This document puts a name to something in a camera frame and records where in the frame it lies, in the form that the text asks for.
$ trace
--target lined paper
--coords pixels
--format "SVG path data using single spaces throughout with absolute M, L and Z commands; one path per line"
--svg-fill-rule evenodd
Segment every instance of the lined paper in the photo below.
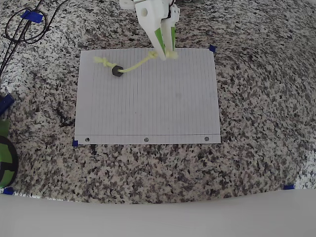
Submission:
M 95 64 L 105 57 L 128 68 L 152 48 L 82 51 L 76 105 L 79 144 L 220 143 L 213 52 L 176 49 L 179 58 L 151 59 L 121 77 Z

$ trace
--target black cable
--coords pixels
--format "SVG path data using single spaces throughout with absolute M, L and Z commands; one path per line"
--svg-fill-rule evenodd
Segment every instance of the black cable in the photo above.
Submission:
M 4 33 L 5 33 L 5 38 L 7 38 L 8 40 L 10 40 L 10 44 L 9 44 L 9 47 L 7 48 L 7 51 L 6 51 L 5 56 L 4 56 L 4 58 L 3 58 L 3 62 L 2 62 L 1 67 L 0 67 L 0 77 L 1 77 L 2 73 L 4 72 L 4 69 L 5 69 L 6 65 L 8 64 L 10 58 L 12 57 L 12 55 L 13 55 L 13 53 L 15 52 L 16 48 L 18 47 L 18 45 L 19 45 L 20 43 L 22 43 L 22 42 L 27 43 L 27 44 L 32 44 L 32 43 L 36 43 L 36 42 L 40 41 L 40 40 L 44 37 L 44 35 L 46 34 L 46 32 L 49 31 L 49 27 L 50 27 L 52 21 L 54 20 L 56 14 L 57 14 L 57 12 L 58 12 L 58 10 L 61 8 L 61 6 L 62 6 L 63 4 L 65 4 L 65 3 L 68 2 L 68 1 L 69 1 L 69 0 L 64 0 L 61 4 L 59 4 L 59 6 L 56 8 L 56 10 L 55 10 L 55 12 L 54 12 L 52 18 L 50 19 L 49 23 L 48 23 L 48 19 L 47 19 L 46 14 L 45 14 L 44 12 L 42 12 L 41 10 L 39 10 L 39 7 L 40 7 L 40 5 L 42 4 L 43 0 L 40 0 L 40 1 L 38 2 L 37 6 L 36 6 L 36 8 L 35 8 L 34 10 L 31 10 L 31 9 L 29 9 L 29 8 L 26 7 L 26 8 L 23 8 L 22 10 L 19 10 L 18 12 L 14 13 L 14 14 L 11 16 L 11 18 L 8 20 L 8 22 L 7 22 L 6 26 L 5 26 L 5 31 L 4 31 Z M 14 32 L 13 37 L 10 37 L 10 36 L 9 36 L 9 33 L 8 33 L 8 27 L 9 27 L 11 21 L 13 20 L 13 18 L 14 18 L 15 16 L 17 16 L 18 14 L 20 14 L 21 12 L 26 11 L 26 10 L 29 11 L 28 14 L 30 14 L 31 12 L 36 12 L 36 13 L 42 14 L 42 15 L 44 16 L 43 30 L 42 30 L 38 35 L 26 39 L 26 38 L 25 38 L 25 34 L 26 34 L 26 32 L 28 31 L 28 29 L 29 29 L 29 27 L 30 27 L 30 25 L 31 25 L 31 23 L 32 23 L 30 20 L 28 20 L 28 22 L 27 22 L 26 25 L 24 26 L 24 28 L 23 28 L 23 30 L 22 30 L 22 32 L 21 32 L 19 38 L 18 38 L 18 39 L 15 39 L 16 36 L 17 36 L 17 34 L 18 34 L 18 32 L 19 32 L 19 30 L 20 30 L 20 28 L 21 28 L 22 22 L 25 20 L 25 19 L 22 18 L 22 20 L 20 21 L 20 23 L 19 23 L 17 29 L 16 29 L 15 32 Z

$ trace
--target speckled granite surface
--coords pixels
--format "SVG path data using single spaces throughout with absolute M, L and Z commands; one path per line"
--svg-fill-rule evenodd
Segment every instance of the speckled granite surface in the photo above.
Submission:
M 35 0 L 0 3 L 0 32 Z M 42 10 L 52 16 L 56 1 Z M 304 0 L 181 4 L 178 47 L 216 45 L 222 144 L 72 147 L 82 49 L 148 47 L 118 0 L 68 3 L 1 79 L 20 155 L 17 195 L 88 202 L 180 202 L 316 188 L 316 7 Z M 1 39 L 3 56 L 8 41 Z

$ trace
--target green object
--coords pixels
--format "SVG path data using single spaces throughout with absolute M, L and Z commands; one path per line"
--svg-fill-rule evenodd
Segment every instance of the green object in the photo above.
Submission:
M 162 33 L 161 33 L 161 29 L 158 28 L 158 30 L 155 31 L 155 35 L 160 43 L 160 46 L 162 47 L 163 53 L 166 54 L 165 50 L 164 50 L 164 43 L 163 43 L 163 39 L 162 39 Z
M 0 120 L 0 136 L 8 137 L 10 120 Z
M 9 170 L 4 171 L 3 178 L 0 181 L 0 189 L 4 188 L 11 182 L 13 175 L 14 175 L 14 171 L 9 171 Z
M 0 143 L 0 162 L 12 163 L 12 156 L 9 147 L 6 144 Z
M 172 49 L 176 46 L 176 28 L 171 27 Z

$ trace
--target yellow rope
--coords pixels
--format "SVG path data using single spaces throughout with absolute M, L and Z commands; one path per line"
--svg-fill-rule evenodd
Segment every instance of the yellow rope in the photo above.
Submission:
M 146 63 L 149 59 L 155 59 L 158 57 L 158 53 L 155 51 L 150 51 L 148 52 L 148 56 L 146 58 L 144 58 L 142 61 L 138 62 L 137 64 L 135 64 L 134 66 L 127 68 L 127 69 L 118 69 L 118 72 L 120 73 L 127 73 L 130 72 L 136 68 L 138 68 L 139 66 L 141 66 L 143 63 Z M 166 51 L 166 58 L 172 58 L 172 59 L 177 59 L 178 58 L 178 54 L 177 52 L 169 52 Z M 100 58 L 100 57 L 94 57 L 94 62 L 95 63 L 102 63 L 104 67 L 109 67 L 109 68 L 113 68 L 115 67 L 117 64 L 116 63 L 110 63 L 106 58 Z

